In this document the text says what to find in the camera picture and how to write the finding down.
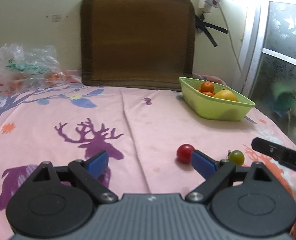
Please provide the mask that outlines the red cherry tomato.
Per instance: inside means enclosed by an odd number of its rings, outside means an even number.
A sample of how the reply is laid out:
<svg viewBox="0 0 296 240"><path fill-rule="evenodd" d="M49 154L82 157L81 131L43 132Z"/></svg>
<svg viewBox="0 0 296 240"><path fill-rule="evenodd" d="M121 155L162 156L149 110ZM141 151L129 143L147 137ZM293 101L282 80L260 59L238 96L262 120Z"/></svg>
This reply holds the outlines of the red cherry tomato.
<svg viewBox="0 0 296 240"><path fill-rule="evenodd" d="M182 164L191 163L191 155L195 148L190 144L180 145L177 149L177 159Z"/></svg>

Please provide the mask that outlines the green tomato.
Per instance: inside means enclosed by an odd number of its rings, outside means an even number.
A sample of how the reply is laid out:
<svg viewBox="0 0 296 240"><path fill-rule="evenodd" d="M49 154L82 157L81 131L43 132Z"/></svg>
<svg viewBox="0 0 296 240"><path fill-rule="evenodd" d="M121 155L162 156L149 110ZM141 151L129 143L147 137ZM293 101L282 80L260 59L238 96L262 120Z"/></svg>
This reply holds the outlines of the green tomato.
<svg viewBox="0 0 296 240"><path fill-rule="evenodd" d="M228 152L228 160L235 163L237 166L242 166L245 161L243 152L239 150L233 150Z"/></svg>

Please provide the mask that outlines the orange tangerine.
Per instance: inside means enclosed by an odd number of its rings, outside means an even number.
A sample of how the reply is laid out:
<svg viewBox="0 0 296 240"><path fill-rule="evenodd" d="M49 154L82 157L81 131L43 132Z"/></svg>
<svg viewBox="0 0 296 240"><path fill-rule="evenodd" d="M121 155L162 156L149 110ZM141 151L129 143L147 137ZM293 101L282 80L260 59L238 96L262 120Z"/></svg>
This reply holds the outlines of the orange tangerine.
<svg viewBox="0 0 296 240"><path fill-rule="evenodd" d="M211 82L203 82L200 85L200 91L203 92L210 92L213 93L215 90L214 84Z"/></svg>
<svg viewBox="0 0 296 240"><path fill-rule="evenodd" d="M214 94L211 92L203 92L204 95L210 96L210 97L214 97Z"/></svg>

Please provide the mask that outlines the large yellow grapefruit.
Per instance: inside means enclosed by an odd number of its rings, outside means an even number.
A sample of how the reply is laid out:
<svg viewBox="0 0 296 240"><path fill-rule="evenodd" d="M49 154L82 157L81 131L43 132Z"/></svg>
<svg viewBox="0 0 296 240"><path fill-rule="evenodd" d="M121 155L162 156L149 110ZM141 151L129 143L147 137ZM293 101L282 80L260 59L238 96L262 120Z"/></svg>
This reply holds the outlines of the large yellow grapefruit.
<svg viewBox="0 0 296 240"><path fill-rule="evenodd" d="M216 92L213 97L217 99L223 99L223 100L229 100L229 101L238 101L235 94L233 94L233 92L231 92L228 89L222 89Z"/></svg>

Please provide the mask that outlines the pink deer print bedsheet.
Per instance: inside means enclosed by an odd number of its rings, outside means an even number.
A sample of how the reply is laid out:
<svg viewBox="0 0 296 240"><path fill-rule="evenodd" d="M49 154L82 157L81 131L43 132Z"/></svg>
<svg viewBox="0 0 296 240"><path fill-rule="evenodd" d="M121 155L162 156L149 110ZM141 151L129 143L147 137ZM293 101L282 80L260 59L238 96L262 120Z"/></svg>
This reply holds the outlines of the pink deer print bedsheet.
<svg viewBox="0 0 296 240"><path fill-rule="evenodd" d="M216 160L242 151L245 165L264 163L296 200L296 172L254 151L256 137L295 148L257 109L237 122L206 120L170 90L89 87L74 80L10 94L0 82L0 239L12 236L6 204L40 162L65 166L101 150L109 153L109 166L100 180L117 195L190 192L203 179L176 156L180 145L190 144Z"/></svg>

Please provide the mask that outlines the green plastic basket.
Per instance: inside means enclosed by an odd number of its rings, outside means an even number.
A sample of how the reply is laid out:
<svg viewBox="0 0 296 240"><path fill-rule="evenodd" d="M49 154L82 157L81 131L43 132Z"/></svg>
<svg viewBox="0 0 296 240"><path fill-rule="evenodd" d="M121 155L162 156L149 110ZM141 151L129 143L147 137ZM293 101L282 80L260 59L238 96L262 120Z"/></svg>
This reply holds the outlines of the green plastic basket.
<svg viewBox="0 0 296 240"><path fill-rule="evenodd" d="M246 96L219 83L214 84L215 93L221 90L228 90L235 95L237 101L213 98L202 94L198 89L200 89L201 84L205 82L204 80L180 77L179 82L185 102L198 116L204 119L240 121L256 105Z"/></svg>

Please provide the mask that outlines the frosted glass window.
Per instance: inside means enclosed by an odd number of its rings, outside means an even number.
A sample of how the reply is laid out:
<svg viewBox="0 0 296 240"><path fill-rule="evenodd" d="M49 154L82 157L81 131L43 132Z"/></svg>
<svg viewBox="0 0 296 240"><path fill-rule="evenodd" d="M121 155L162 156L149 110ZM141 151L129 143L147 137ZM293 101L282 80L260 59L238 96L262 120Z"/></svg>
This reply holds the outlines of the frosted glass window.
<svg viewBox="0 0 296 240"><path fill-rule="evenodd" d="M232 86L296 145L296 0L248 0Z"/></svg>

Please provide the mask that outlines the clear plastic bag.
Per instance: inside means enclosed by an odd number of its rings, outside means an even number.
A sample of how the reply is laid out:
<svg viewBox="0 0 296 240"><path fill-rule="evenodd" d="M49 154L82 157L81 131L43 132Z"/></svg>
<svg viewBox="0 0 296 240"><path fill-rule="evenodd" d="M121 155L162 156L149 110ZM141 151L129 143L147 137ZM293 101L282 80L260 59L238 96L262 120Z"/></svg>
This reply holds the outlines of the clear plastic bag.
<svg viewBox="0 0 296 240"><path fill-rule="evenodd" d="M60 67L54 46L25 48L5 44L0 48L0 86L8 93L79 82L76 72Z"/></svg>

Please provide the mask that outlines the brown woven seat cushion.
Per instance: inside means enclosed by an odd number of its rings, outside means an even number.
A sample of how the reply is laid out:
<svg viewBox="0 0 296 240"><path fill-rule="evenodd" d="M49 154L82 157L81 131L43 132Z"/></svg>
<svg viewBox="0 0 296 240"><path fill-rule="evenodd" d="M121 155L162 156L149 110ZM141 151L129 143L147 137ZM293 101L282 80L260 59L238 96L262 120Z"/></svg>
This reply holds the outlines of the brown woven seat cushion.
<svg viewBox="0 0 296 240"><path fill-rule="evenodd" d="M190 0L83 0L82 83L180 90L193 70L194 16Z"/></svg>

